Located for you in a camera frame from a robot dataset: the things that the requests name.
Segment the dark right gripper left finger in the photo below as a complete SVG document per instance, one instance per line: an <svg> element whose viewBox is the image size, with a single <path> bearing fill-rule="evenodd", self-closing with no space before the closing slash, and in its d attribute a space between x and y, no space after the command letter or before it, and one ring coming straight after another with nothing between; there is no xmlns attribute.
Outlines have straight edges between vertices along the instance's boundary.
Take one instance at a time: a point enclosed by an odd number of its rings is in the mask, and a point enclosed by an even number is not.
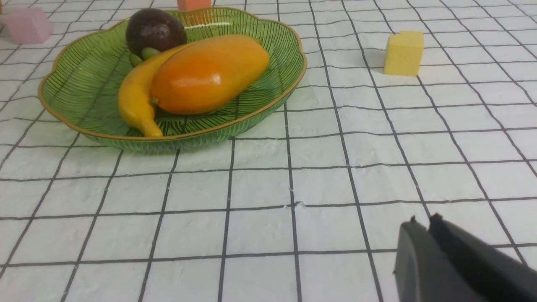
<svg viewBox="0 0 537 302"><path fill-rule="evenodd" d="M414 216L399 228L394 277L401 302L486 301L458 274Z"/></svg>

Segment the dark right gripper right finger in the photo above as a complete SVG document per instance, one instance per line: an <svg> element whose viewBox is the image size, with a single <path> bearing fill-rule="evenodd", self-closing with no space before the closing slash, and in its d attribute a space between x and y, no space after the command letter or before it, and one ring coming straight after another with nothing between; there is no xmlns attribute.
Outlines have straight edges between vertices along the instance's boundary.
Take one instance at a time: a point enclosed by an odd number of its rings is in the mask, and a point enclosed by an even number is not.
<svg viewBox="0 0 537 302"><path fill-rule="evenodd" d="M535 302L537 274L440 214L430 218L428 233L470 287L489 302Z"/></svg>

